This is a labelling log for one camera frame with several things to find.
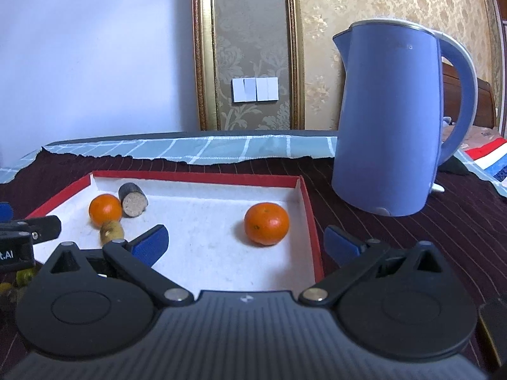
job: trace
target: wooden headboard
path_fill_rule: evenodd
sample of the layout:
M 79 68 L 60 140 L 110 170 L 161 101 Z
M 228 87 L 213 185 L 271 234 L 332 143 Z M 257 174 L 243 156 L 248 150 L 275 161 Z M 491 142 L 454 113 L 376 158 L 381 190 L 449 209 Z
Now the wooden headboard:
M 457 121 L 459 106 L 461 104 L 461 86 L 459 84 L 456 69 L 443 63 L 444 73 L 444 116 L 449 116 L 452 121 Z M 473 125 L 493 128 L 496 124 L 496 111 L 491 95 L 491 86 L 488 82 L 477 79 L 478 99 L 477 114 Z

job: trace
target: light switch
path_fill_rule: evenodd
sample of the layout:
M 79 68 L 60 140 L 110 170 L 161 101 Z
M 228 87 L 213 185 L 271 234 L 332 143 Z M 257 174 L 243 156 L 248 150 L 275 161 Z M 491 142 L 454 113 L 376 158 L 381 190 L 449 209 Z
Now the light switch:
M 255 90 L 255 77 L 244 78 L 245 81 L 245 101 L 256 101 L 257 91 Z
M 268 79 L 255 78 L 255 85 L 257 86 L 257 101 L 268 101 Z
M 268 77 L 268 100 L 278 100 L 278 77 Z
M 247 96 L 245 95 L 244 80 L 244 78 L 232 79 L 232 98 L 234 103 L 243 103 L 247 101 Z

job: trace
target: striped fabric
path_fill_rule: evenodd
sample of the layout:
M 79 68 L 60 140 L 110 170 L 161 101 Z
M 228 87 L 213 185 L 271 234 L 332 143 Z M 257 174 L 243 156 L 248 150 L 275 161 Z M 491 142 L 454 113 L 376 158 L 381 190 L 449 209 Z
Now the striped fabric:
M 485 173 L 503 182 L 507 178 L 507 140 L 498 138 L 465 151 Z

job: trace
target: patterned wallpaper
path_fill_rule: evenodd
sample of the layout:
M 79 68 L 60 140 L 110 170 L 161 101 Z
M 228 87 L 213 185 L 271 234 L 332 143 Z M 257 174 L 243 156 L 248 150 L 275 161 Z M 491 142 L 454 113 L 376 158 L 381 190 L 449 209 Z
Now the patterned wallpaper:
M 290 128 L 286 0 L 215 0 L 221 129 Z M 231 79 L 278 77 L 279 101 L 232 103 Z
M 358 20 L 393 16 L 453 36 L 470 52 L 477 76 L 491 82 L 491 47 L 484 0 L 301 0 L 306 129 L 336 129 L 344 70 L 332 37 Z

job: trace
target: bedsheet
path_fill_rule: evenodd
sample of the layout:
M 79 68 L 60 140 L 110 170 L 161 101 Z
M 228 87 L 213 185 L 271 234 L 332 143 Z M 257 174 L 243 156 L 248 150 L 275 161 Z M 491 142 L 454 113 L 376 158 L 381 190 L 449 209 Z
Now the bedsheet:
M 136 159 L 186 162 L 195 165 L 236 163 L 256 158 L 270 157 L 334 157 L 337 145 L 336 135 L 301 136 L 291 134 L 258 135 L 195 135 L 176 138 L 137 138 L 106 139 L 84 142 L 69 142 L 44 146 L 44 149 L 57 154 L 103 157 L 116 156 Z M 11 167 L 0 168 L 0 183 L 8 183 L 16 173 L 33 162 L 41 149 L 19 159 Z M 467 169 L 481 180 L 491 182 L 496 191 L 507 197 L 507 187 L 484 171 L 465 152 L 457 150 L 454 154 Z

